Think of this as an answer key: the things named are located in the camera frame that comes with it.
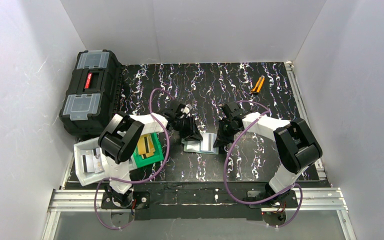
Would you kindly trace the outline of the green plastic bin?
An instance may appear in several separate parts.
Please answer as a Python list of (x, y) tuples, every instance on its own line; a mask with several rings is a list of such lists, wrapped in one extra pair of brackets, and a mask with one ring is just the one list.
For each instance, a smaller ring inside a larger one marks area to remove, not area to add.
[(152, 165), (156, 162), (160, 162), (164, 160), (163, 149), (161, 147), (158, 134), (157, 133), (150, 133), (150, 134), (155, 147), (155, 153), (151, 157), (142, 159), (142, 157), (138, 155), (137, 145), (136, 145), (136, 149), (132, 155), (132, 162), (136, 165), (136, 168), (142, 168), (144, 166)]

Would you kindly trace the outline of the white bin with silver cards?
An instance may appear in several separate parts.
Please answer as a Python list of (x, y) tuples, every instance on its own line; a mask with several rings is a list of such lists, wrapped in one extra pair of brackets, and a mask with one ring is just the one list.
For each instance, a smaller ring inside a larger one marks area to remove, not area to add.
[(73, 145), (75, 174), (82, 187), (109, 177), (106, 156), (98, 145), (98, 137)]

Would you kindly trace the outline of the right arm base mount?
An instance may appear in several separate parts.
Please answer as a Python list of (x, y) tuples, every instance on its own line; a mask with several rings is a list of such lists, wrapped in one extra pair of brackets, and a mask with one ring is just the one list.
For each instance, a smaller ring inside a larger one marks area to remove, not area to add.
[(266, 225), (272, 228), (281, 228), (289, 224), (298, 214), (302, 201), (298, 200), (296, 192), (291, 188), (283, 193), (275, 193), (267, 185), (265, 190), (249, 190), (244, 201), (258, 202), (263, 199), (275, 197), (268, 201), (249, 204), (250, 209), (266, 209), (261, 212)]

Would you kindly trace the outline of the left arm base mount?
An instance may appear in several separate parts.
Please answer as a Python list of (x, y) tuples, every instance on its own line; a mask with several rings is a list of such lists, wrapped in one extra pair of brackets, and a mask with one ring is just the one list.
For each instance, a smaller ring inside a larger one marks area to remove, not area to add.
[(104, 190), (98, 209), (108, 211), (112, 227), (121, 229), (135, 219), (139, 210), (148, 209), (150, 200), (150, 193), (147, 191), (129, 189), (121, 194), (112, 188), (107, 188)]

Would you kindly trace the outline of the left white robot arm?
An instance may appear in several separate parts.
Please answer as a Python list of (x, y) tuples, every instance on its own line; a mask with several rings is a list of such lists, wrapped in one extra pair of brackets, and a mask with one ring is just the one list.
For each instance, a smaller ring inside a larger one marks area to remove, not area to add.
[(192, 107), (177, 100), (147, 115), (118, 111), (98, 138), (101, 153), (105, 155), (109, 167), (109, 186), (112, 190), (123, 195), (132, 187), (128, 177), (129, 160), (141, 136), (173, 130), (187, 141), (203, 139), (192, 115)]

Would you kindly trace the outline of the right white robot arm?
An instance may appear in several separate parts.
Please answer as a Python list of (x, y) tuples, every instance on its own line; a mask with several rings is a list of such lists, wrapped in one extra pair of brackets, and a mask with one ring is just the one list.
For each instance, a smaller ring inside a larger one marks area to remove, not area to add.
[(219, 120), (214, 146), (234, 143), (237, 133), (250, 132), (275, 142), (280, 167), (266, 186), (272, 196), (296, 182), (299, 176), (323, 155), (321, 146), (302, 118), (283, 120), (265, 113), (244, 110), (238, 102), (222, 106), (224, 117)]

